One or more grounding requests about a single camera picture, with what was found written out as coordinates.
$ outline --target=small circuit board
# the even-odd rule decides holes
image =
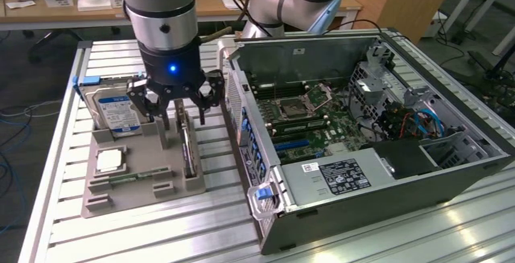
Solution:
[[[341,98],[327,85],[313,83],[296,89],[304,89],[303,93],[291,95],[291,87],[283,92],[277,86],[275,99],[257,100],[283,165],[356,151],[373,140],[365,138]]]

